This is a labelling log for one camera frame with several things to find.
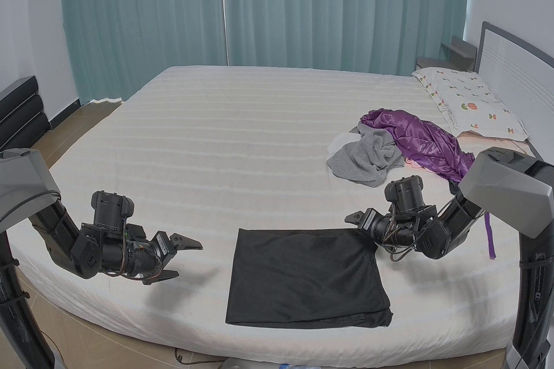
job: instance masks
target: tiled floor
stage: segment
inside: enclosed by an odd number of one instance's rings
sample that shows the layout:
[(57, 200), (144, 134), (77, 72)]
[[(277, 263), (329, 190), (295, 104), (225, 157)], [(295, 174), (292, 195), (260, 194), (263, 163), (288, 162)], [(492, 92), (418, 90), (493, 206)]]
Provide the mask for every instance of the tiled floor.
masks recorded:
[[(68, 117), (55, 130), (42, 137), (33, 147), (51, 167), (69, 147), (90, 128), (108, 116), (119, 103), (91, 103)], [(29, 305), (39, 327), (58, 345), (68, 369), (163, 369), (187, 367), (217, 369), (220, 365), (181, 365), (174, 349), (130, 338), (89, 323), (48, 302), (20, 272), (23, 289), (31, 298)], [(196, 352), (181, 351), (183, 362), (219, 359)], [(454, 359), (419, 361), (396, 369), (500, 369), (504, 351), (490, 351)], [(0, 332), (0, 369), (24, 369), (23, 364)]]

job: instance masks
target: black pants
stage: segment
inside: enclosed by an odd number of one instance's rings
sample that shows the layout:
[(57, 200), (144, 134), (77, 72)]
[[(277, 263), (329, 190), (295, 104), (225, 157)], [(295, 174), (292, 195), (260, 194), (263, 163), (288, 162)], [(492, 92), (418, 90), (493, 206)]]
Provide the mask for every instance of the black pants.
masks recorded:
[(377, 246), (356, 229), (239, 230), (229, 324), (288, 329), (388, 326)]

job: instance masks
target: purple ribbon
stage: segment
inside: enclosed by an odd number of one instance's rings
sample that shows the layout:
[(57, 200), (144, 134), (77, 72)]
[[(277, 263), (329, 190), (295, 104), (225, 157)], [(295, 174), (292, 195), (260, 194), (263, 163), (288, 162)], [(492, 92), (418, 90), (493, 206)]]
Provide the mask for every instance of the purple ribbon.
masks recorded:
[(487, 240), (489, 241), (489, 258), (494, 260), (496, 254), (494, 252), (493, 229), (490, 227), (490, 214), (488, 212), (485, 213), (485, 229)]

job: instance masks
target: pillow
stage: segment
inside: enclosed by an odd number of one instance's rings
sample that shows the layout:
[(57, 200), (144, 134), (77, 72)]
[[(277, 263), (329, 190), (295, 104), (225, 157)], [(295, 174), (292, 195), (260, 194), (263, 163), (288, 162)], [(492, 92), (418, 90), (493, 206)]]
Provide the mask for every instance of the pillow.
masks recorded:
[(454, 137), (469, 131), (522, 142), (529, 135), (475, 72), (424, 68), (412, 73), (427, 89)]

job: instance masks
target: white fitted sheet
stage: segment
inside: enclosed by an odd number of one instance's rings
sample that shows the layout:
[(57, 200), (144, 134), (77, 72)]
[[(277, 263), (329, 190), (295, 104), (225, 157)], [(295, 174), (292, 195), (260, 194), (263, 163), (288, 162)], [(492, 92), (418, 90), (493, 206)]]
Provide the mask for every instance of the white fitted sheet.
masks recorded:
[[(503, 347), (515, 324), (518, 237), (491, 217), (439, 261), (411, 253), (377, 262), (394, 313), (389, 327), (262, 329), (225, 324), (235, 241), (245, 229), (347, 227), (345, 215), (388, 205), (383, 188), (328, 174), (327, 146), (380, 107), (404, 109), (444, 129), (437, 105), (413, 77), (269, 67), (173, 67), (79, 139), (52, 167), (75, 223), (92, 223), (96, 190), (135, 202), (129, 222), (149, 238), (159, 229), (204, 245), (177, 254), (181, 276), (144, 286), (58, 268), (31, 224), (8, 231), (13, 254), (59, 307), (107, 329), (212, 355), (288, 364), (379, 367)], [(464, 150), (508, 140), (462, 135)], [(409, 166), (387, 182), (419, 174), (427, 204), (451, 198), (446, 180)]]

